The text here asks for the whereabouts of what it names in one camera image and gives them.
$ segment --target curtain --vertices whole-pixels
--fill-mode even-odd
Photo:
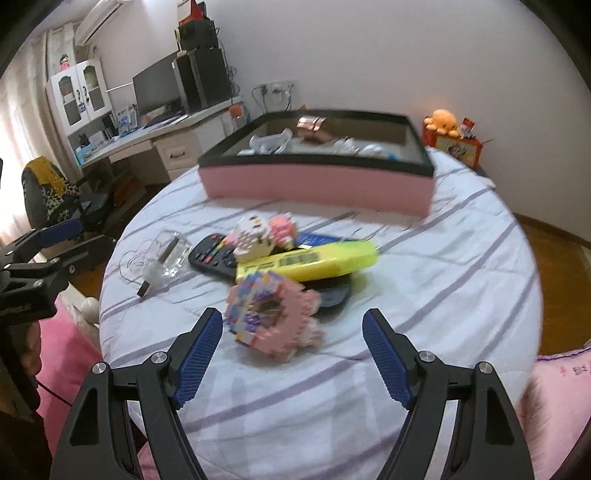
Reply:
[[[80,170],[70,159],[50,113],[45,86],[59,71],[59,59],[67,53],[74,65],[74,28],[27,40],[0,79],[0,240],[10,243],[30,230],[21,185],[22,169],[41,155],[57,165],[70,181]]]

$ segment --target figurine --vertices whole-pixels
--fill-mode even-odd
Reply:
[[[289,362],[298,348],[318,347],[324,332],[311,317],[320,294],[275,272],[255,272],[230,289],[225,319],[236,340],[278,362]]]
[[[70,68],[70,63],[68,63],[68,54],[64,53],[60,58],[60,72],[67,70]]]
[[[290,213],[281,213],[269,219],[271,239],[283,250],[292,250],[297,238],[297,225]]]
[[[267,257],[275,247],[271,227],[258,215],[243,217],[233,232],[226,237],[225,243],[235,248],[234,257],[238,263]]]
[[[425,119],[425,125],[427,130],[436,130],[440,135],[449,135],[454,138],[460,136],[456,117],[448,110],[435,110],[433,116]]]

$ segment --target storage box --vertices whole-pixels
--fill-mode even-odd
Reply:
[[[335,139],[354,137],[381,144],[389,158],[333,154],[330,143],[309,153],[285,149],[280,154],[238,155],[253,135],[263,137],[289,128],[294,137],[302,116],[324,117],[322,129]],[[406,116],[387,113],[306,110],[267,113],[237,130],[199,159],[199,175],[211,198],[295,200],[353,208],[429,213],[433,165]]]
[[[453,138],[449,135],[440,135],[435,130],[428,130],[423,126],[423,141],[425,145],[449,153],[453,158],[473,170],[478,168],[482,143],[476,137],[472,139]]]

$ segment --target air conditioner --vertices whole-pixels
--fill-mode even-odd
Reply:
[[[76,45],[90,42],[100,27],[105,25],[119,9],[133,0],[100,0],[80,23],[76,30]]]

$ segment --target orange octopus plush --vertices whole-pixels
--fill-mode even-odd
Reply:
[[[425,119],[425,125],[427,130],[436,130],[440,135],[460,136],[456,117],[449,110],[435,110],[433,116]]]

